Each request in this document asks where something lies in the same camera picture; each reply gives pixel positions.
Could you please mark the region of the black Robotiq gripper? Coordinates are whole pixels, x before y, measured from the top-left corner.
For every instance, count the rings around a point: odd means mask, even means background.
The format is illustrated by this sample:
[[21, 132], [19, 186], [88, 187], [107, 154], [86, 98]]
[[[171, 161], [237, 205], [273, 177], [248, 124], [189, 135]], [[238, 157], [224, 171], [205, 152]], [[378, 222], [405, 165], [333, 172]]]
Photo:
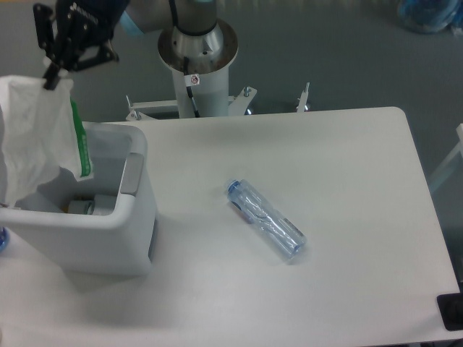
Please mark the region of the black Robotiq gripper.
[[[35, 3], [33, 16], [39, 48], [46, 52], [48, 67], [43, 74], [43, 88], [55, 90], [71, 72], [81, 72], [109, 62], [118, 62], [119, 55], [111, 41], [114, 29], [129, 1], [57, 1], [53, 7]], [[56, 37], [53, 25], [56, 22]], [[56, 43], [64, 47], [70, 40], [79, 47], [56, 55]], [[85, 58], [90, 47], [96, 52]]]

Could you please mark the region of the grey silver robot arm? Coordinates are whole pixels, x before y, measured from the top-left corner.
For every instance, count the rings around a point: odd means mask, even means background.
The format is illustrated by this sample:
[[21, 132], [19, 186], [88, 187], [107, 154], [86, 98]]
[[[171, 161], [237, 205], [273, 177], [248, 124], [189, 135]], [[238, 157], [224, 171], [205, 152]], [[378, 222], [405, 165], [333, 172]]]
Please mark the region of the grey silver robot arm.
[[55, 1], [33, 5], [39, 48], [48, 66], [43, 88], [54, 90], [63, 72], [80, 72], [119, 56], [112, 47], [117, 25], [138, 33], [175, 27], [191, 36], [216, 26], [215, 1]]

